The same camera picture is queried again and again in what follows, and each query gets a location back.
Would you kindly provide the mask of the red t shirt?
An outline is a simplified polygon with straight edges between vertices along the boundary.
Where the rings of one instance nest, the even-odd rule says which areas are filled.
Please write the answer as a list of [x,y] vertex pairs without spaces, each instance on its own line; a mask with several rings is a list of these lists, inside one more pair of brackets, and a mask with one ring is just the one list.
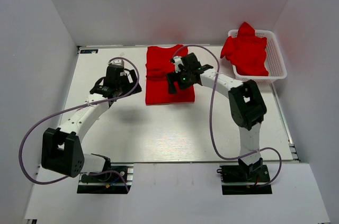
[[175,67],[170,62],[173,54],[178,51],[178,56],[186,56],[188,48],[177,44],[170,48],[150,46],[146,53],[146,96],[147,105],[163,105],[175,103],[193,103],[195,101],[194,87],[177,90],[176,94],[168,93],[166,75]]

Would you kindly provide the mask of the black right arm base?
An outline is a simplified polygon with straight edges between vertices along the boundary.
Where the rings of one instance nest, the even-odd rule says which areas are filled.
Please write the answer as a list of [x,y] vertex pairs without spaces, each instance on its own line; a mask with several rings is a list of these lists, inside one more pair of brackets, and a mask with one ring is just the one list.
[[270,181],[266,165],[263,165],[250,176],[246,176],[241,167],[237,165],[223,165],[216,172],[221,178],[223,195],[272,194],[271,185],[263,186],[263,184]]

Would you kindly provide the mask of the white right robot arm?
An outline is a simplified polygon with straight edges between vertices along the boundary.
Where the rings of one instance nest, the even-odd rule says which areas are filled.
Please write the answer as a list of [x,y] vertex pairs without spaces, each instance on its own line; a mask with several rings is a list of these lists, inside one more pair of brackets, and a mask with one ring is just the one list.
[[255,81],[242,82],[222,75],[211,65],[202,65],[194,53],[171,59],[174,71],[166,75],[168,92],[177,93],[194,84],[214,89],[229,100],[230,113],[239,127],[240,177],[251,181],[263,165],[260,148],[260,128],[267,112],[266,105]]

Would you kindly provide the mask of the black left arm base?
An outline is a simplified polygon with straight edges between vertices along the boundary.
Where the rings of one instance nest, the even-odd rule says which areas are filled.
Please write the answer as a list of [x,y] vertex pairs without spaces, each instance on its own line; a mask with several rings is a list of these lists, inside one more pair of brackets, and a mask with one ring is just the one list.
[[133,164],[111,164],[117,173],[81,175],[77,194],[128,194],[133,180]]

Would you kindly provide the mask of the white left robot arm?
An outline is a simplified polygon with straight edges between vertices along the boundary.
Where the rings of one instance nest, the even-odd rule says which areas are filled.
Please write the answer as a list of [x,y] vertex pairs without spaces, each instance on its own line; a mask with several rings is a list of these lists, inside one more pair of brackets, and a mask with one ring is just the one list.
[[109,158],[98,154],[86,154],[82,141],[92,125],[114,102],[123,96],[141,92],[138,74],[126,69],[122,58],[108,63],[106,75],[90,90],[84,106],[58,128],[48,128],[42,139],[41,165],[44,169],[76,177],[80,173],[94,173],[100,181],[112,175]]

